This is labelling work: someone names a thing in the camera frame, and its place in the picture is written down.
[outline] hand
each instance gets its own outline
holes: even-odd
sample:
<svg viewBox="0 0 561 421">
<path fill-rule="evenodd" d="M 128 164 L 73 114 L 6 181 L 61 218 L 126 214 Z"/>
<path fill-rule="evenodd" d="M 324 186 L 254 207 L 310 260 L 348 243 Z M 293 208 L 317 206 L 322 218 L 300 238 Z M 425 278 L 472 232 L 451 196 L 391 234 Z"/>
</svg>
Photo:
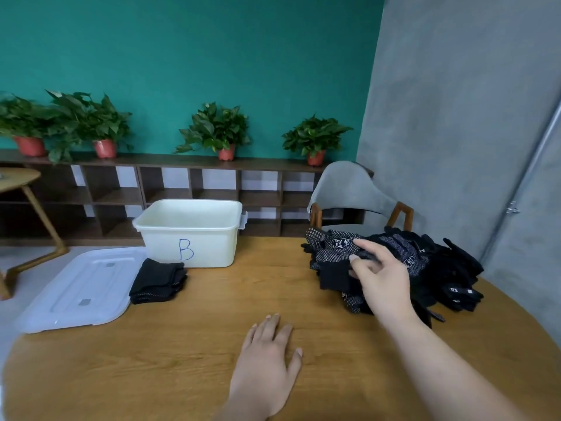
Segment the hand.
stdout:
<svg viewBox="0 0 561 421">
<path fill-rule="evenodd" d="M 292 355 L 288 369 L 284 364 L 292 325 L 282 327 L 273 338 L 279 319 L 279 314 L 268 315 L 249 330 L 230 382 L 230 399 L 247 399 L 262 408 L 267 417 L 283 408 L 302 366 L 301 348 Z"/>
<path fill-rule="evenodd" d="M 411 305 L 407 267 L 383 245 L 365 239 L 353 242 L 379 261 L 361 260 L 356 255 L 349 257 L 351 274 L 360 280 L 368 307 L 380 323 L 390 329 L 396 323 L 417 319 Z"/>
</svg>

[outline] metal pipe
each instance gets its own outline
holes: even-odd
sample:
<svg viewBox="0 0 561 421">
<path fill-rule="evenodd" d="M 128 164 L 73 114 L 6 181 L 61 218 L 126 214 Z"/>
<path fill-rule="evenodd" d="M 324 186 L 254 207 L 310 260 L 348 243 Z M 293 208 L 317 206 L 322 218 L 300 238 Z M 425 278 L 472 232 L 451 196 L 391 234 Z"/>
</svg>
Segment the metal pipe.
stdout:
<svg viewBox="0 0 561 421">
<path fill-rule="evenodd" d="M 545 146 L 548 144 L 551 135 L 553 134 L 553 130 L 557 125 L 559 117 L 561 117 L 561 100 L 559 100 L 557 109 L 551 116 L 551 119 L 549 120 L 549 124 L 545 129 L 545 131 L 543 132 L 540 141 L 537 143 L 536 148 L 534 148 L 534 152 L 532 153 L 532 156 L 528 161 L 524 174 L 521 176 L 520 180 L 518 180 L 515 190 L 512 192 L 512 195 L 509 199 L 509 203 L 501 213 L 501 217 L 499 217 L 499 220 L 497 221 L 493 229 L 493 233 L 491 234 L 491 237 L 489 238 L 487 244 L 485 245 L 485 248 L 483 249 L 483 253 L 481 254 L 481 257 L 479 259 L 479 262 L 481 264 L 486 262 L 487 258 L 491 254 L 491 251 L 495 247 L 496 240 L 498 239 L 501 230 L 503 229 L 507 217 L 512 214 L 518 214 L 520 212 L 517 207 L 518 202 L 520 201 L 520 198 L 522 197 L 524 190 L 526 190 L 526 188 L 528 187 L 528 183 L 530 182 L 530 179 L 534 175 L 534 170 L 536 169 L 537 163 L 540 161 L 540 158 L 543 155 L 543 150 Z"/>
</svg>

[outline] wooden table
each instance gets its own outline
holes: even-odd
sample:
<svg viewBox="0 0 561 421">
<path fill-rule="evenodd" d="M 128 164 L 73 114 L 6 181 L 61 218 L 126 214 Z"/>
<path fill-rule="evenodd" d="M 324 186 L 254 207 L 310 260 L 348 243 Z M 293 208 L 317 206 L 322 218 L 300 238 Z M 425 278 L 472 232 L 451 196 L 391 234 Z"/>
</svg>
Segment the wooden table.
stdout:
<svg viewBox="0 0 561 421">
<path fill-rule="evenodd" d="M 249 327 L 281 313 L 304 365 L 279 420 L 430 419 L 376 319 L 319 289 L 298 238 L 241 237 L 236 261 L 190 269 L 175 300 L 106 325 L 21 337 L 4 369 L 7 420 L 209 420 L 228 396 Z M 492 285 L 474 313 L 434 329 L 535 419 L 559 420 L 561 353 Z"/>
<path fill-rule="evenodd" d="M 49 254 L 42 255 L 41 257 L 37 257 L 33 260 L 26 261 L 25 263 L 8 269 L 5 278 L 2 277 L 2 272 L 0 272 L 0 300 L 6 300 L 12 297 L 19 273 L 68 252 L 68 248 L 62 242 L 62 239 L 60 239 L 60 236 L 54 229 L 54 226 L 47 217 L 43 207 L 41 207 L 41 204 L 35 195 L 33 195 L 32 190 L 29 189 L 28 184 L 33 182 L 33 180 L 37 180 L 40 176 L 41 173 L 31 168 L 0 168 L 0 194 L 3 192 L 21 189 L 27 199 L 29 199 L 29 202 L 51 235 L 51 238 L 53 238 L 56 246 L 54 251 Z"/>
</svg>

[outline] teal wall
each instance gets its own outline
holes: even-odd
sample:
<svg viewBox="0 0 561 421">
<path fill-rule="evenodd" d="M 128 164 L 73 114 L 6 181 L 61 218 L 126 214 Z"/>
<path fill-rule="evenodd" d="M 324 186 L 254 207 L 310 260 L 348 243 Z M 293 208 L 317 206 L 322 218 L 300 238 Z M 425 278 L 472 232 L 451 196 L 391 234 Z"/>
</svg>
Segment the teal wall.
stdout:
<svg viewBox="0 0 561 421">
<path fill-rule="evenodd" d="M 204 101 L 249 115 L 240 156 L 285 158 L 316 113 L 356 157 L 384 0 L 0 0 L 0 90 L 106 92 L 133 112 L 134 152 L 171 153 Z M 15 147 L 0 139 L 0 147 Z"/>
</svg>

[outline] chair backrest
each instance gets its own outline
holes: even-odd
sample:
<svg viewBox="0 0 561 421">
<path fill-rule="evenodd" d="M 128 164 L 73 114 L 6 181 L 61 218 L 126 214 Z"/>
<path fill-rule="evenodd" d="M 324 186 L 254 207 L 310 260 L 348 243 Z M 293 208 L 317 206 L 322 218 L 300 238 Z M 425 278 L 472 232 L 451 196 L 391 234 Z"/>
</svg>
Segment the chair backrest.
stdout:
<svg viewBox="0 0 561 421">
<path fill-rule="evenodd" d="M 321 210 L 330 208 L 358 208 L 389 217 L 396 201 L 382 193 L 364 168 L 350 161 L 329 164 L 316 186 L 308 213 L 313 203 Z"/>
</svg>

